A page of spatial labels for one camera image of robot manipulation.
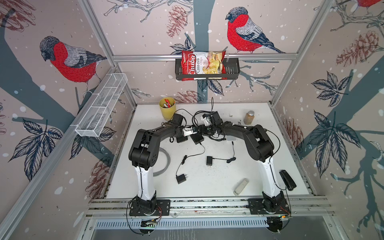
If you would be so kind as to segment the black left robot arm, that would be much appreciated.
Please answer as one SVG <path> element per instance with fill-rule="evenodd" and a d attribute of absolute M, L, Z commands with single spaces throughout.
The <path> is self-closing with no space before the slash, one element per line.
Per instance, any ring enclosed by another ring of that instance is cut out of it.
<path fill-rule="evenodd" d="M 185 142 L 184 116 L 174 114 L 173 117 L 158 128 L 138 130 L 129 152 L 129 160 L 135 167 L 138 177 L 137 197 L 142 203 L 150 203 L 156 199 L 153 166 L 158 160 L 160 144 L 163 140 L 174 138 L 177 143 Z"/>

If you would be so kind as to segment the black ribbed power brick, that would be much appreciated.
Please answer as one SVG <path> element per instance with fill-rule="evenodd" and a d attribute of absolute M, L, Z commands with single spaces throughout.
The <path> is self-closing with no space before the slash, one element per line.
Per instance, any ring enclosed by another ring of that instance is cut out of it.
<path fill-rule="evenodd" d="M 190 137 L 196 145 L 204 141 L 204 137 L 200 134 L 193 134 L 193 135 L 190 135 Z"/>

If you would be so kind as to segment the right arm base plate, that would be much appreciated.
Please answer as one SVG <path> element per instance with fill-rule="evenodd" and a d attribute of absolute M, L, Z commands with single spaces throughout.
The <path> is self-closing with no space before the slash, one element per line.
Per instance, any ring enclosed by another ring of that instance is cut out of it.
<path fill-rule="evenodd" d="M 264 200 L 248 199 L 248 209 L 251 215 L 289 215 L 291 209 L 286 199 Z"/>

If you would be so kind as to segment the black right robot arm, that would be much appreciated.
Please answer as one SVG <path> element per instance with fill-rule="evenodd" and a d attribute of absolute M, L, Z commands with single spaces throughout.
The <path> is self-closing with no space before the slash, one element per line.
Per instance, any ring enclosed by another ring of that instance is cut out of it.
<path fill-rule="evenodd" d="M 204 113 L 202 116 L 204 127 L 202 134 L 214 134 L 225 137 L 235 137 L 245 142 L 249 156 L 260 163 L 260 174 L 263 180 L 264 208 L 268 212 L 275 212 L 276 208 L 285 200 L 283 190 L 279 188 L 273 168 L 274 144 L 268 136 L 266 129 L 261 125 L 241 126 L 232 122 L 224 122 L 218 112 Z"/>

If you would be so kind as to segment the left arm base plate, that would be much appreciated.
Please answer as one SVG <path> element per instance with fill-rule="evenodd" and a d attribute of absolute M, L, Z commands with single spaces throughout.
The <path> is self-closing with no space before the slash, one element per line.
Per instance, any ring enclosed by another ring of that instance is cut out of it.
<path fill-rule="evenodd" d="M 131 205 L 128 207 L 130 217 L 145 217 L 145 216 L 168 216 L 170 214 L 170 200 L 149 200 L 145 201 L 139 197 L 131 200 Z"/>

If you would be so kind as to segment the black wall plug adapter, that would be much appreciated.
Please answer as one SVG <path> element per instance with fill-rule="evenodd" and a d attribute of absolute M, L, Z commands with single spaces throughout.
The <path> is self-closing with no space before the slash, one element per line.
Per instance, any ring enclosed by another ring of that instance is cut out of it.
<path fill-rule="evenodd" d="M 180 175 L 178 174 L 178 171 L 179 171 L 180 167 L 185 164 L 186 160 L 188 158 L 193 158 L 193 157 L 197 157 L 197 156 L 203 155 L 206 152 L 206 148 L 201 143 L 200 143 L 200 145 L 204 149 L 202 153 L 194 154 L 194 155 L 185 155 L 183 157 L 181 163 L 179 164 L 179 166 L 177 168 L 177 171 L 176 171 L 176 180 L 177 180 L 178 184 L 181 184 L 181 183 L 183 183 L 183 182 L 185 182 L 187 180 L 187 176 L 185 174 L 180 174 Z"/>

